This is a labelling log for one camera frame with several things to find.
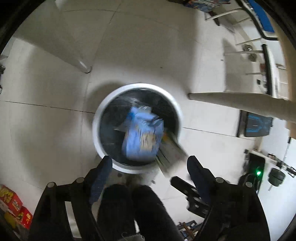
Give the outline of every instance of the tile grout line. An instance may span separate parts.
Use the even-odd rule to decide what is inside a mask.
[[[115,10],[107,10],[107,9],[76,9],[76,10],[67,10],[61,12],[75,12],[75,11],[106,11],[106,12],[115,12]]]
[[[110,12],[113,12],[113,15],[112,15],[112,17],[110,18],[109,23],[107,24],[107,27],[106,27],[106,29],[105,29],[103,35],[102,35],[102,38],[101,38],[100,42],[98,43],[98,48],[97,48],[97,50],[96,50],[96,53],[95,53],[95,55],[94,55],[94,58],[96,58],[96,56],[97,56],[97,53],[98,53],[98,50],[99,50],[99,46],[100,46],[102,40],[103,40],[104,37],[105,37],[105,34],[106,34],[106,31],[107,31],[107,28],[108,28],[108,26],[110,25],[110,23],[111,23],[111,21],[112,21],[114,15],[115,15],[117,9],[119,8],[119,6],[121,5],[121,3],[118,5],[118,7],[116,8],[115,11],[110,11]],[[83,98],[83,103],[82,103],[82,110],[84,110],[84,108],[86,107],[86,106],[85,106],[85,104],[86,104],[86,95],[87,95],[87,89],[88,89],[88,87],[89,87],[90,78],[91,78],[91,75],[90,75],[89,78],[88,78],[87,85],[86,85],[86,88],[85,88],[84,98]],[[82,158],[82,126],[83,126],[83,114],[81,115],[81,123],[80,123],[80,139],[79,139],[80,174],[81,174],[81,176],[82,176],[82,174],[83,174],[83,161],[82,161],[82,159],[83,159],[83,158]]]
[[[10,142],[11,142],[11,145],[12,145],[12,135],[11,135],[11,123],[10,123],[10,116],[11,116],[11,111],[10,111],[10,106],[8,106],[8,124],[9,124],[9,134],[10,134]],[[15,154],[13,154],[13,159],[15,161],[15,165],[17,167],[17,171],[19,172],[20,171],[20,166],[18,165],[17,163],[17,159],[15,158]],[[21,181],[24,181],[24,178],[23,178],[23,175],[21,175],[21,178],[20,178]]]
[[[203,48],[207,49],[208,51],[211,51],[211,49],[208,49],[208,48],[204,47],[203,44],[200,43],[200,42],[198,42],[196,39],[194,39],[194,38],[192,38],[192,37],[189,37],[189,36],[186,35],[185,33],[181,32],[180,30],[178,30],[178,29],[176,29],[176,28],[171,27],[170,25],[167,25],[167,24],[165,24],[165,23],[159,22],[159,21],[157,21],[157,20],[154,20],[154,19],[152,19],[152,18],[148,18],[148,17],[142,16],[142,15],[132,14],[132,13],[129,13],[129,12],[123,12],[123,11],[120,11],[120,12],[119,12],[118,9],[119,9],[120,5],[121,5],[123,2],[124,2],[124,0],[122,0],[122,2],[118,5],[118,7],[117,7],[116,10],[105,10],[105,9],[78,9],[78,10],[69,10],[69,11],[63,11],[63,12],[74,12],[74,11],[107,11],[107,12],[114,12],[114,14],[117,12],[117,13],[122,13],[122,14],[126,14],[126,15],[131,15],[131,16],[135,16],[135,17],[139,17],[139,18],[147,19],[147,20],[153,21],[153,22],[155,22],[155,23],[162,24],[162,25],[164,25],[164,26],[166,26],[166,27],[168,27],[168,28],[170,28],[170,29],[173,29],[173,30],[175,30],[175,31],[178,31],[179,33],[182,34],[182,37],[187,38],[187,39],[190,39],[190,40],[192,40],[192,41],[194,41],[194,42],[200,44]]]
[[[73,110],[73,109],[67,109],[67,108],[61,108],[61,107],[55,107],[55,106],[47,106],[47,105],[40,105],[40,104],[22,103],[22,102],[8,101],[8,100],[0,100],[0,101],[8,102],[8,103],[27,104],[27,105],[34,105],[34,106],[41,106],[41,107],[55,108],[55,109],[61,109],[61,110],[71,110],[71,111],[78,111],[78,112],[83,112],[83,113],[95,114],[94,112],[90,112],[90,111]]]
[[[39,189],[41,189],[41,190],[44,190],[44,189],[45,189],[45,188],[40,188],[40,187],[38,187],[38,186],[35,186],[35,185],[33,185],[33,184],[31,184],[31,183],[25,181],[25,180],[23,180],[23,182],[25,182],[25,183],[27,183],[27,184],[33,186],[33,187],[39,188]]]
[[[203,131],[203,130],[198,130],[198,129],[188,128],[188,127],[183,127],[183,128],[184,128],[184,129],[189,129],[189,130],[195,130],[195,131]],[[230,135],[221,134],[221,133],[217,133],[217,132],[211,132],[211,131],[203,131],[203,132],[208,132],[208,133],[213,133],[213,134],[223,135],[223,136],[227,136],[227,137],[235,137],[235,136],[230,136]],[[241,138],[241,139],[245,139],[245,140],[249,140],[249,141],[254,141],[254,140],[247,139],[247,138],[242,138],[242,137],[235,137],[235,138]]]
[[[175,197],[163,198],[162,200],[170,200],[170,199],[174,199],[174,198],[178,198],[178,197],[183,197],[183,195],[175,196]]]

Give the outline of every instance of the plastic wrapper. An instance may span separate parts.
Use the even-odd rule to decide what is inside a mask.
[[[151,162],[163,136],[163,120],[146,106],[132,107],[126,120],[117,128],[125,131],[122,152],[130,160]]]
[[[162,173],[166,177],[171,177],[179,167],[186,164],[187,158],[187,153],[179,145],[173,133],[165,131],[155,158]]]

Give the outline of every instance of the metal rod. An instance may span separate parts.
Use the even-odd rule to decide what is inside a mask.
[[[217,15],[212,16],[210,18],[206,18],[206,21],[209,21],[211,19],[215,19],[215,18],[218,18],[218,17],[222,17],[222,16],[230,14],[230,13],[239,12],[239,11],[244,11],[244,10],[242,8],[236,8],[236,9],[230,10],[228,12],[220,13],[220,14],[217,14]]]
[[[230,55],[230,54],[250,54],[250,53],[263,53],[263,50],[248,50],[248,51],[229,52],[229,53],[224,53],[224,55]]]
[[[246,73],[246,75],[264,75],[266,72]]]
[[[252,42],[255,42],[255,41],[259,41],[259,40],[261,40],[261,38],[248,40],[248,41],[245,41],[245,42],[238,43],[238,44],[236,44],[236,45],[248,44],[248,43],[252,43]]]
[[[289,139],[288,139],[288,145],[287,145],[287,148],[286,148],[285,156],[283,158],[283,162],[285,162],[285,160],[286,160],[287,153],[288,153],[288,150],[289,150],[289,147],[290,147],[290,142],[291,142],[291,137],[289,137]]]

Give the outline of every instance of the blue cushion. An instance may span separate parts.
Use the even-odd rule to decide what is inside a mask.
[[[259,18],[259,21],[263,27],[263,30],[266,32],[274,33],[274,29],[272,28],[272,25],[266,15],[265,11],[263,10],[263,8],[258,3],[256,3],[254,0],[248,0],[248,2],[251,4],[252,8],[256,12],[256,14]]]

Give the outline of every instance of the blue package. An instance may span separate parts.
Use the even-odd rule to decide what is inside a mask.
[[[141,107],[132,107],[125,124],[128,127],[122,143],[124,155],[135,161],[154,160],[163,137],[163,120]]]

